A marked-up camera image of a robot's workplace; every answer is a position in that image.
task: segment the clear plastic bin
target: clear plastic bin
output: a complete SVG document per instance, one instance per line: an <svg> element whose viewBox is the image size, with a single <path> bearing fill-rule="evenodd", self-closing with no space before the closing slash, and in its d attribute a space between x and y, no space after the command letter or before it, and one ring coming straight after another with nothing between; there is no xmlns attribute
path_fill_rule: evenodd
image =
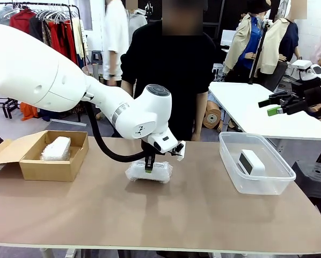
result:
<svg viewBox="0 0 321 258"><path fill-rule="evenodd" d="M219 135L220 155L238 192L251 195L280 195L296 175L280 154L262 136L223 132ZM242 149L255 152L266 168L265 176L250 176L239 168Z"/></svg>

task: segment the gray floor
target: gray floor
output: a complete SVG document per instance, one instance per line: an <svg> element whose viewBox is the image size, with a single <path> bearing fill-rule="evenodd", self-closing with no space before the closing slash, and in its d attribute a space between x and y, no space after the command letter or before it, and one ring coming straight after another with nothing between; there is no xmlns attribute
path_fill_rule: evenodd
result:
<svg viewBox="0 0 321 258"><path fill-rule="evenodd" d="M66 131L87 131L92 135L89 120L86 116L82 116L82 122L87 123L87 127L73 126L59 123L48 123L41 119L30 119L28 121L21 121L22 115L19 110L13 112L13 119L6 119L0 109L0 135L3 139L16 139L24 135L39 132L42 130L66 130ZM67 120L77 121L76 116L70 116ZM113 130L107 120L98 122L102 136L109 137ZM203 128L202 141L218 141L218 133L215 130ZM291 140L288 142L286 149L282 153L284 159L292 165L296 160L307 160L314 162L321 152L320 141L301 141ZM56 258L65 257L66 250L54 250ZM243 258L241 255L234 254L215 254L216 258ZM13 248L0 247L0 258L29 258L41 257L38 249L31 248ZM115 250L94 250L93 258L118 258ZM268 255L248 255L248 258L270 258ZM272 258L283 258L284 256L272 256ZM296 255L286 256L290 258L297 258ZM138 251L133 253L133 258L157 258L157 254L151 251Z"/></svg>

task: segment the white robotic arm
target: white robotic arm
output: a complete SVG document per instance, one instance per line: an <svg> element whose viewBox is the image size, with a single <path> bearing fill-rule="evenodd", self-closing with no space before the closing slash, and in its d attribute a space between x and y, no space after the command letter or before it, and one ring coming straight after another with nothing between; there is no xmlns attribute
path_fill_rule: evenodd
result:
<svg viewBox="0 0 321 258"><path fill-rule="evenodd" d="M0 94L56 112L70 110L81 100L91 102L124 138L142 138L160 153L178 146L168 128L171 94L164 87L149 85L134 100L121 88L86 76L41 41L5 25L0 25Z"/></svg>

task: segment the bubble wrapped package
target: bubble wrapped package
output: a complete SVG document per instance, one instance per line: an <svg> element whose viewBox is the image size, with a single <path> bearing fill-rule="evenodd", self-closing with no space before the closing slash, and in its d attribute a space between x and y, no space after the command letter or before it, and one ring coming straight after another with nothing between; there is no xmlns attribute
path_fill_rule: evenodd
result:
<svg viewBox="0 0 321 258"><path fill-rule="evenodd" d="M126 170L126 176L131 181L138 179L154 180L168 183L172 173L172 166L167 162L155 162L152 172L145 171L145 161L134 161Z"/></svg>
<svg viewBox="0 0 321 258"><path fill-rule="evenodd" d="M58 137L51 144L47 145L41 153L41 160L44 161L66 161L70 159L71 139Z"/></svg>

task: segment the open cardboard box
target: open cardboard box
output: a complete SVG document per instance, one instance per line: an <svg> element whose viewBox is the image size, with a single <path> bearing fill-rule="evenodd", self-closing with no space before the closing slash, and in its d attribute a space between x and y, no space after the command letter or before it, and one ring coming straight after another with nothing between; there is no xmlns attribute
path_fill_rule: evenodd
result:
<svg viewBox="0 0 321 258"><path fill-rule="evenodd" d="M57 137L71 138L69 161L43 161L45 147ZM86 132L42 131L0 144L0 164L19 162L25 180L72 182L89 149Z"/></svg>

